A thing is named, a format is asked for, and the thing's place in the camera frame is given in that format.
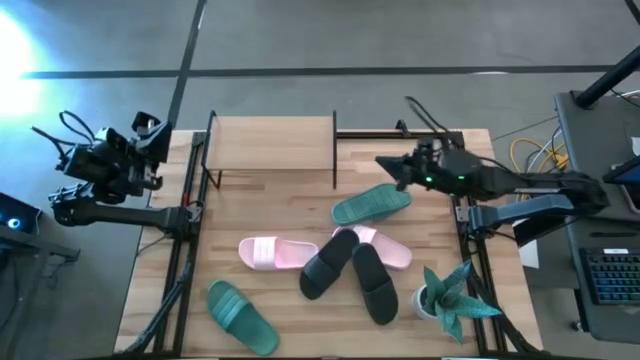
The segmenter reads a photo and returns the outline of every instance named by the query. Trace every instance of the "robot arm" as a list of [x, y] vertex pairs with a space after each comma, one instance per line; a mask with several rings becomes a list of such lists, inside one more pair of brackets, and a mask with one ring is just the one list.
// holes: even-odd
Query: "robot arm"
[[397, 189], [418, 184], [427, 190], [479, 201], [498, 199], [507, 194], [528, 194], [530, 200], [492, 207], [471, 206], [456, 209], [461, 221], [468, 221], [471, 235], [491, 235], [502, 224], [520, 219], [552, 224], [543, 233], [562, 225], [570, 215], [592, 215], [609, 205], [600, 183], [578, 172], [563, 174], [515, 173], [503, 166], [486, 166], [482, 160], [462, 149], [439, 146], [442, 140], [422, 138], [413, 153], [401, 157], [378, 156], [376, 162], [398, 183]]

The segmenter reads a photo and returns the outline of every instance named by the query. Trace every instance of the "potted plant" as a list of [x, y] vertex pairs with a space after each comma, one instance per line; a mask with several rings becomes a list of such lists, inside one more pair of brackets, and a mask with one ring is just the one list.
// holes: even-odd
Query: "potted plant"
[[416, 314], [423, 319], [438, 319], [442, 330], [462, 344], [462, 327], [458, 316], [484, 318], [501, 314], [479, 299], [463, 295], [467, 276], [471, 270], [469, 261], [458, 266], [446, 279], [425, 266], [425, 285], [413, 293], [412, 303]]

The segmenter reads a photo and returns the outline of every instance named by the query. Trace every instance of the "green leaf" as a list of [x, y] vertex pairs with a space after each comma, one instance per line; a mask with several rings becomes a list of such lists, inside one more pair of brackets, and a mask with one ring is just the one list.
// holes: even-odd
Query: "green leaf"
[[445, 309], [449, 309], [452, 308], [456, 302], [458, 301], [458, 299], [462, 295], [462, 289], [464, 289], [464, 282], [461, 282], [459, 284], [457, 284], [456, 286], [450, 288], [449, 290], [447, 290], [447, 292], [442, 296], [442, 299], [440, 300], [440, 303], [442, 304], [442, 306]]
[[449, 329], [453, 326], [453, 322], [456, 320], [457, 315], [454, 312], [446, 311], [436, 301], [436, 317], [440, 320], [442, 331], [449, 332]]
[[470, 318], [483, 318], [500, 315], [502, 312], [483, 303], [481, 300], [463, 295], [454, 304], [451, 309], [458, 316], [466, 316]]
[[447, 334], [451, 335], [451, 337], [456, 339], [458, 344], [462, 345], [462, 324], [460, 324], [460, 319], [458, 319], [457, 316], [447, 331]]
[[446, 289], [450, 289], [460, 283], [464, 283], [465, 280], [467, 280], [467, 276], [469, 276], [469, 271], [471, 271], [471, 262], [465, 261], [453, 270], [451, 275], [447, 276], [447, 278], [442, 281], [444, 287]]
[[446, 289], [433, 270], [426, 266], [424, 268], [424, 282], [427, 285], [427, 303], [425, 304], [425, 309], [428, 313], [435, 314], [434, 304], [437, 299], [444, 295]]

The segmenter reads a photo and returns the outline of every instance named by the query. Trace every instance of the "white pot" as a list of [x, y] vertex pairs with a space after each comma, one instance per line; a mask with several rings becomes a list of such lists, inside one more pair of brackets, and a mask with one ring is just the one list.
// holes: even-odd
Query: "white pot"
[[428, 312], [424, 311], [422, 305], [420, 304], [420, 294], [423, 291], [427, 291], [427, 285], [422, 286], [413, 292], [413, 296], [411, 296], [411, 305], [413, 306], [413, 311], [421, 318], [425, 320], [437, 319], [435, 315], [431, 315]]

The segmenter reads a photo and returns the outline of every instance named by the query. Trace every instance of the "computer monitor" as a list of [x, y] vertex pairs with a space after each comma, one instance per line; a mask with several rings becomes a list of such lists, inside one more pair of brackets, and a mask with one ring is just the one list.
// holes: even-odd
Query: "computer monitor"
[[640, 185], [640, 156], [616, 166], [602, 176], [602, 181], [607, 184]]

